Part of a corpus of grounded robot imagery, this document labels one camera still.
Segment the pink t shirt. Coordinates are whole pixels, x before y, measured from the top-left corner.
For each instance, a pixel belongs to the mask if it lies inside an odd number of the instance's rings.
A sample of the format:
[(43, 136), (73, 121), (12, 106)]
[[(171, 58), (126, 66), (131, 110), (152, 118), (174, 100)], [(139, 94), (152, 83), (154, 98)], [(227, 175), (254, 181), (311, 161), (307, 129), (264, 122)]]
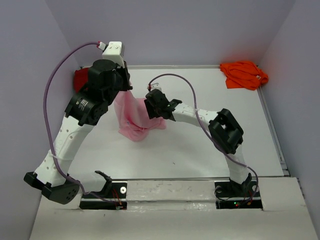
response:
[(163, 118), (149, 118), (144, 100), (134, 97), (131, 91), (119, 92), (114, 100), (118, 132), (133, 142), (143, 141), (151, 130), (166, 129)]

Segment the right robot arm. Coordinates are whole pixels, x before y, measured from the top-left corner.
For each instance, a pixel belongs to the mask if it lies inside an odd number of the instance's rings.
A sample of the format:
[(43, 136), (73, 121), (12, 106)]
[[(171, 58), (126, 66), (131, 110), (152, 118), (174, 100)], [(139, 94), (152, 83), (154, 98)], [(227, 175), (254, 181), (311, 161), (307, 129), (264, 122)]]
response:
[(248, 191), (252, 175), (242, 150), (244, 131), (228, 109), (209, 111), (187, 105), (178, 99), (169, 101), (159, 89), (151, 90), (145, 97), (150, 119), (161, 117), (202, 128), (215, 147), (225, 155), (231, 192), (235, 196), (242, 196)]

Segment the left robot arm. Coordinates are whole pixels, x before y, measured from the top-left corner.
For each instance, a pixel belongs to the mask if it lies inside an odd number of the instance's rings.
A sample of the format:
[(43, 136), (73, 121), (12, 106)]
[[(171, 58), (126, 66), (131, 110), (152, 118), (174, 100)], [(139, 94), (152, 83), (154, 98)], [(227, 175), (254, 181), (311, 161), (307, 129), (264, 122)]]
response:
[(23, 180), (41, 191), (48, 200), (66, 205), (78, 192), (92, 195), (102, 201), (112, 190), (112, 178), (96, 170), (83, 180), (69, 174), (72, 161), (83, 141), (100, 118), (107, 113), (119, 92), (132, 90), (126, 64), (96, 60), (87, 69), (87, 80), (72, 96), (55, 139), (50, 139), (50, 149), (40, 166), (27, 172)]

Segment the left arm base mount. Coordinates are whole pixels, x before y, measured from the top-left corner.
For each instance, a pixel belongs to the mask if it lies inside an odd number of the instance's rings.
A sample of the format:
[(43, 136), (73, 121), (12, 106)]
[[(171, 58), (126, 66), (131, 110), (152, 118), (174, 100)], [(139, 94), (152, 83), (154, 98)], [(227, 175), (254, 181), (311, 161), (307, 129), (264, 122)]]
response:
[(92, 194), (83, 194), (80, 199), (79, 208), (82, 210), (126, 210), (128, 182), (124, 180), (113, 180), (104, 172), (96, 170), (93, 179), (85, 182), (85, 189), (94, 191)]

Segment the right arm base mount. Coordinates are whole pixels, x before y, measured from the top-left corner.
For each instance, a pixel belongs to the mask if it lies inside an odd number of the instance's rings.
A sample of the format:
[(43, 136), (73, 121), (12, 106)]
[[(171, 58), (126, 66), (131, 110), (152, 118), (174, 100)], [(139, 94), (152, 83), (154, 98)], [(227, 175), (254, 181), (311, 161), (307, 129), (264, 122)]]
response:
[(263, 209), (257, 181), (251, 178), (251, 174), (242, 184), (238, 184), (231, 179), (215, 181), (214, 196), (218, 210)]

